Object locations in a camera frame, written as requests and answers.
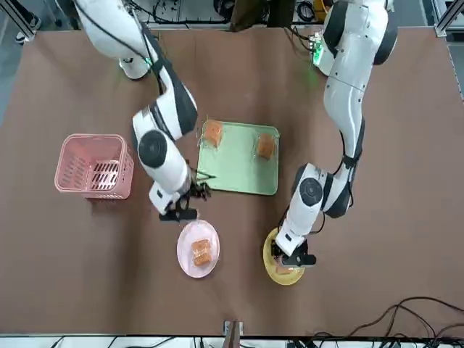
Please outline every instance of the metal frame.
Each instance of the metal frame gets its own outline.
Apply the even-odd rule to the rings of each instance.
[[[437,16],[439,13],[439,4],[435,2],[435,10]],[[443,15],[438,19],[438,22],[435,24],[435,31],[438,37],[446,36],[446,30],[453,24],[457,16],[460,15],[461,11],[464,9],[464,0],[454,0],[452,4],[444,11]]]
[[[3,9],[7,15],[13,20],[13,22],[22,31],[27,41],[34,39],[35,33],[30,28],[29,23],[26,19],[17,11],[16,7],[10,2],[10,0],[0,0],[0,9]]]

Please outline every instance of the pink plate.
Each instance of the pink plate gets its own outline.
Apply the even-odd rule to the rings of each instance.
[[[211,243],[211,262],[197,267],[194,264],[194,251],[191,244],[200,239],[209,239]],[[182,270],[193,278],[208,275],[216,266],[219,258],[219,237],[215,228],[204,220],[195,220],[183,228],[177,240],[177,260]]]

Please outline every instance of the food item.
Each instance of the food item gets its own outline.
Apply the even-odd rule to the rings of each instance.
[[[257,154],[269,160],[274,153],[275,141],[274,137],[270,134],[263,133],[258,138]]]
[[[277,260],[275,260],[275,272],[277,274],[290,274],[293,272],[293,268],[284,267],[281,265],[282,256],[280,256]]]
[[[215,148],[218,148],[223,140],[223,123],[214,120],[207,121],[204,127],[204,138]]]
[[[208,239],[194,241],[191,248],[194,251],[195,266],[204,266],[211,262],[211,243]]]

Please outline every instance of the brown tablecloth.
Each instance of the brown tablecloth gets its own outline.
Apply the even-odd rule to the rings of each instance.
[[[128,80],[84,32],[39,33],[24,49],[0,128],[1,332],[218,335],[224,320],[237,319],[248,335],[343,336],[403,297],[464,306],[464,108],[446,43],[432,28],[401,29],[390,60],[373,71],[355,205],[310,238],[318,263],[291,287],[269,279],[262,245],[297,168],[339,163],[325,78],[281,29],[163,31],[160,42],[195,96],[198,126],[211,117],[279,129],[278,193],[215,192],[195,204],[221,243],[217,267],[202,280],[181,271],[183,225],[158,220],[138,161],[124,202],[58,193],[66,136],[129,140],[131,118],[154,100],[157,84]],[[195,132],[178,147],[196,163]],[[411,308],[437,328],[460,319],[435,304]],[[381,336],[386,324],[358,334]],[[408,313],[397,331],[426,335]]]

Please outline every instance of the green light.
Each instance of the green light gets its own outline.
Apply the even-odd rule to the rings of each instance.
[[[322,58],[322,55],[324,53],[324,48],[322,45],[320,45],[316,51],[314,52],[314,54],[312,55],[312,63],[318,67],[319,64],[320,64],[320,59]]]

